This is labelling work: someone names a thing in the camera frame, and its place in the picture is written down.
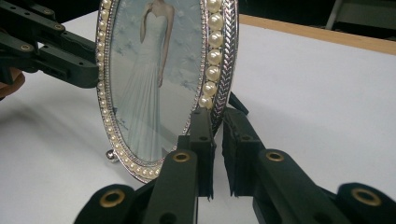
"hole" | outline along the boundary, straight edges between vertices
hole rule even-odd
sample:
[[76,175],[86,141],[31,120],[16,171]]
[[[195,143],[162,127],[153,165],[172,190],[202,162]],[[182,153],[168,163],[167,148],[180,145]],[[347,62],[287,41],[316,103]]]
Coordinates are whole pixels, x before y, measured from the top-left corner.
[[265,154],[268,160],[270,161],[283,161],[285,158],[282,156],[282,154],[277,153],[277,152],[267,152]]
[[161,224],[175,224],[176,223],[176,216],[173,213],[165,213],[160,218]]
[[106,200],[109,202],[115,202],[119,197],[120,197],[120,195],[114,192],[114,193],[107,195]]
[[277,155],[277,154],[271,154],[270,157],[271,157],[271,159],[274,159],[274,160],[279,160],[280,159],[280,156]]
[[332,224],[332,219],[323,213],[314,214],[314,220],[320,224]]
[[179,152],[173,156],[174,161],[183,162],[190,159],[190,155],[184,152]]
[[180,154],[180,155],[177,155],[176,158],[177,158],[178,160],[180,160],[180,161],[183,161],[183,160],[186,160],[187,156],[186,156],[186,155]]
[[359,202],[365,203],[370,206],[379,206],[382,203],[381,199],[375,193],[368,189],[353,189],[352,196]]

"woman in white dress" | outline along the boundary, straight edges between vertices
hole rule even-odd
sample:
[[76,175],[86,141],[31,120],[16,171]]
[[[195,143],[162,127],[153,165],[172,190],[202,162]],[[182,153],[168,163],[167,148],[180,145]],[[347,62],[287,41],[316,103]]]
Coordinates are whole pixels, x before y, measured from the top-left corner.
[[169,48],[175,9],[163,0],[147,3],[140,24],[140,50],[122,95],[118,119],[130,150],[143,161],[163,157],[159,88]]

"wooden table edge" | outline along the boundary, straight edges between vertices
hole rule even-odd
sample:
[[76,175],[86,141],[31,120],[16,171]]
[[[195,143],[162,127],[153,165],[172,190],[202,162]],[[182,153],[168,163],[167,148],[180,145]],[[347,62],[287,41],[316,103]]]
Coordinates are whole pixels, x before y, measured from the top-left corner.
[[396,55],[395,41],[376,39],[362,35],[350,35],[310,26],[303,26],[283,21],[273,21],[242,14],[239,15],[239,22],[264,29],[275,30],[293,35],[301,35],[350,47]]

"silver frame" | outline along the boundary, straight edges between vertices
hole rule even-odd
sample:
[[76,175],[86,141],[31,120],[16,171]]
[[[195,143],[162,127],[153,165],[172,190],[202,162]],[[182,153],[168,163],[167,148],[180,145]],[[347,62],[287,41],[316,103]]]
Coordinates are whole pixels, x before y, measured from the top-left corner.
[[[238,12],[237,0],[199,0],[201,6],[202,19],[202,52],[201,52],[201,71],[198,78],[198,88],[192,102],[192,109],[197,106],[207,107],[210,110],[212,130],[216,133],[221,124],[221,117],[227,105],[233,78],[234,64],[238,46]],[[99,67],[99,82],[97,85],[98,101],[105,124],[107,137],[114,150],[114,154],[119,158],[123,166],[136,179],[143,183],[148,183],[156,178],[163,164],[163,160],[146,162],[134,156],[126,146],[120,134],[115,115],[112,111],[112,97],[110,88],[109,56],[112,29],[114,26],[115,15],[120,0],[102,0],[98,13],[97,32],[96,32],[96,61]],[[219,11],[211,11],[208,5],[221,3]],[[210,44],[211,27],[213,27],[212,16],[220,15],[223,19],[222,28],[219,29],[223,36],[222,45],[213,47]],[[208,54],[211,50],[220,52],[221,61],[217,65],[220,70],[219,79],[212,81],[205,75],[206,69],[211,65]],[[205,94],[205,85],[208,82],[215,83],[217,91],[214,95]],[[186,125],[182,134],[188,134],[190,128],[190,118],[186,118]]]

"wedding dress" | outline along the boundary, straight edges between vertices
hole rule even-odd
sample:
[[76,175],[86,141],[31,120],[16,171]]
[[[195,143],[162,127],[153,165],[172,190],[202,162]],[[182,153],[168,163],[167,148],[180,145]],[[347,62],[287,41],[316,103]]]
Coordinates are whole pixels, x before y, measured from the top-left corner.
[[123,136],[126,144],[143,161],[163,157],[158,72],[166,27],[165,16],[148,13],[145,38],[117,111],[120,126],[127,130],[128,136]]

